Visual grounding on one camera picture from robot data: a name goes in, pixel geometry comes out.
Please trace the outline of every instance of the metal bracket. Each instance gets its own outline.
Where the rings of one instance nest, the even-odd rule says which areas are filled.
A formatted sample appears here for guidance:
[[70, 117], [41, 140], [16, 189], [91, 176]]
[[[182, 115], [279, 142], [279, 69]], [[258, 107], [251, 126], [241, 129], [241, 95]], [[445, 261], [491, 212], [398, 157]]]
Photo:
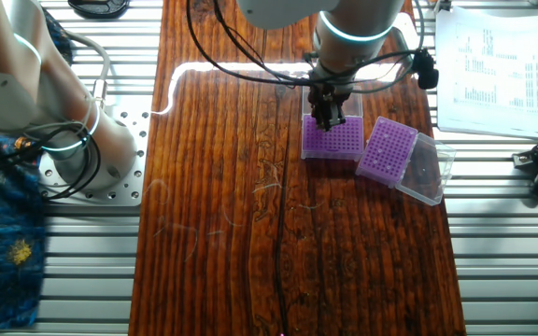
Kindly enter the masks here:
[[451, 10], [452, 8], [452, 1], [451, 0], [437, 0], [437, 4], [435, 4], [435, 7], [433, 8], [433, 12], [439, 13], [440, 10]]
[[[145, 163], [149, 143], [150, 113], [125, 111], [121, 106], [108, 106], [107, 114], [126, 125], [136, 142], [136, 160], [127, 176], [107, 189], [88, 190], [88, 187], [69, 198], [55, 200], [56, 204], [74, 204], [86, 206], [137, 206], [141, 203], [145, 179]], [[41, 173], [39, 187], [42, 194], [54, 195], [66, 184], [62, 180], [49, 154], [41, 158], [39, 170]]]

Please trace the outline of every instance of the wood grain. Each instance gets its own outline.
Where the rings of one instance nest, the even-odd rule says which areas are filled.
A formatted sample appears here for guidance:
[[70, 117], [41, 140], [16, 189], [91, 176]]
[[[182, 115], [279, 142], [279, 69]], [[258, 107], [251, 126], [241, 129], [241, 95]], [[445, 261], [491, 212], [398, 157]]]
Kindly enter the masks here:
[[[222, 5], [262, 50], [263, 31]], [[176, 70], [203, 60], [185, 13], [165, 0], [155, 110]], [[215, 59], [246, 62], [211, 1], [193, 1], [193, 18]], [[268, 32], [265, 60], [299, 62], [313, 28]], [[151, 122], [130, 335], [465, 335], [445, 207], [356, 177], [354, 162], [302, 161], [301, 92], [179, 77]], [[414, 80], [363, 103], [365, 138], [378, 116], [431, 132]]]

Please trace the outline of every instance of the paper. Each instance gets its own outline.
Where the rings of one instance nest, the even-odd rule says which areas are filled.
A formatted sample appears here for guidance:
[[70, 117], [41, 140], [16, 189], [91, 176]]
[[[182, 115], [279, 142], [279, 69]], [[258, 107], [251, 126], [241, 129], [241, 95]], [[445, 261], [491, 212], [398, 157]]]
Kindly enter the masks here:
[[538, 139], [538, 17], [437, 15], [442, 131]]

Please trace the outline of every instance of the pipette tip box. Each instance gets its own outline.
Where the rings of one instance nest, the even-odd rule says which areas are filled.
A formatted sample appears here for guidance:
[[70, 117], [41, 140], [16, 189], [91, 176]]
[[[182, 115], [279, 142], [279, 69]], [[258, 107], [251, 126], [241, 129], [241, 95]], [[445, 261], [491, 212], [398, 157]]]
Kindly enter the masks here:
[[441, 202], [456, 150], [401, 123], [379, 117], [356, 175], [396, 188], [428, 205]]
[[304, 88], [301, 158], [360, 160], [364, 150], [361, 96], [350, 95], [342, 106], [346, 123], [334, 126], [329, 132], [317, 128], [317, 123], [311, 116], [311, 106], [307, 97], [308, 88]]

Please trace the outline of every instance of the purple pipette tip rack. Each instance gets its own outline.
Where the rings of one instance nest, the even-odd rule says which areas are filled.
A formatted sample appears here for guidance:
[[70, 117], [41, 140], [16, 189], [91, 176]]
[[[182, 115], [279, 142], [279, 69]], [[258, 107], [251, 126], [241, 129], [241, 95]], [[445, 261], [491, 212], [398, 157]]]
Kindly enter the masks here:
[[338, 159], [358, 161], [364, 147], [362, 117], [346, 117], [346, 123], [329, 132], [317, 129], [310, 115], [303, 116], [302, 158]]
[[417, 133], [411, 127], [379, 117], [356, 175], [369, 177], [393, 188], [404, 175]]

